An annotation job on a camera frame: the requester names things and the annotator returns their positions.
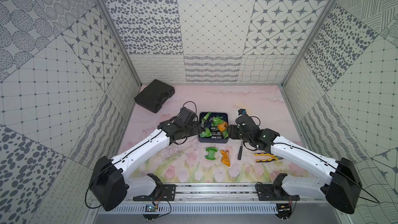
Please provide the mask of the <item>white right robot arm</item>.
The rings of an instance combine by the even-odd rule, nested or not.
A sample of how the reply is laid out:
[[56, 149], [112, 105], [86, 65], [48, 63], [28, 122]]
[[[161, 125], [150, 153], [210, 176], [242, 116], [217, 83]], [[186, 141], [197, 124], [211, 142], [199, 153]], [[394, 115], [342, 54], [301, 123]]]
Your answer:
[[310, 151], [287, 140], [271, 129], [260, 129], [252, 116], [239, 115], [236, 124], [228, 131], [233, 140], [240, 139], [242, 145], [250, 145], [253, 151], [263, 151], [270, 161], [279, 158], [290, 161], [309, 171], [313, 177], [295, 177], [279, 173], [272, 184], [256, 183], [255, 189], [260, 201], [289, 201], [281, 206], [284, 218], [293, 213], [292, 203], [300, 197], [326, 200], [335, 209], [346, 213], [355, 212], [362, 186], [353, 162], [347, 158], [336, 160]]

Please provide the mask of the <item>green cookie packet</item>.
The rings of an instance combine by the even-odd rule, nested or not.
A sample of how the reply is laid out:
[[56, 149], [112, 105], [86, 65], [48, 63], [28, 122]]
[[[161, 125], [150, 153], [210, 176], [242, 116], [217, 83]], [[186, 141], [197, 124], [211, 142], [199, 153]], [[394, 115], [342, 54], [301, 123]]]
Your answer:
[[216, 153], [218, 152], [217, 148], [215, 148], [215, 147], [207, 147], [206, 148], [206, 152], [208, 152], [208, 154], [205, 156], [205, 158], [207, 160], [211, 160], [211, 161], [216, 160]]

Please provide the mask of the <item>orange cookie packet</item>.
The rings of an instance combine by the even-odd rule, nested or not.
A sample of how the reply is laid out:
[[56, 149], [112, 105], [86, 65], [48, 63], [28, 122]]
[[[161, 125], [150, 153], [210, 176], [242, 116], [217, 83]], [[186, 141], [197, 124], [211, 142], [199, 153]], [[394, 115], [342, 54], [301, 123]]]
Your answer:
[[222, 158], [221, 158], [221, 162], [226, 165], [227, 167], [231, 166], [231, 162], [230, 162], [230, 155], [229, 155], [229, 151], [228, 150], [221, 150], [220, 151]]

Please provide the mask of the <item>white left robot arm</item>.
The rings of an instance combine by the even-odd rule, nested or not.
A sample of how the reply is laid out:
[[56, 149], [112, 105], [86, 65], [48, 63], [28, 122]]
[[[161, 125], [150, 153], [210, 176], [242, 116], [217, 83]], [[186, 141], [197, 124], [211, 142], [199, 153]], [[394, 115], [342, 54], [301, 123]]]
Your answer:
[[152, 173], [132, 178], [133, 172], [150, 157], [178, 140], [186, 141], [200, 132], [199, 118], [192, 110], [182, 107], [177, 116], [159, 123], [148, 137], [129, 150], [108, 158], [103, 156], [94, 166], [87, 191], [92, 192], [101, 208], [110, 211], [125, 199], [162, 197], [163, 184]]

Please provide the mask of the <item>dark blue storage box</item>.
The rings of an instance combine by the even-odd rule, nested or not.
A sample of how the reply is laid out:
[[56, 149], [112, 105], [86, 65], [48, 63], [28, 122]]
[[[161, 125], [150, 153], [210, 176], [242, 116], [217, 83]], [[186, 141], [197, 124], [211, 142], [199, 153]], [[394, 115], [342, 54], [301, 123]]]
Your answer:
[[227, 113], [201, 112], [199, 114], [200, 143], [226, 144], [229, 140]]

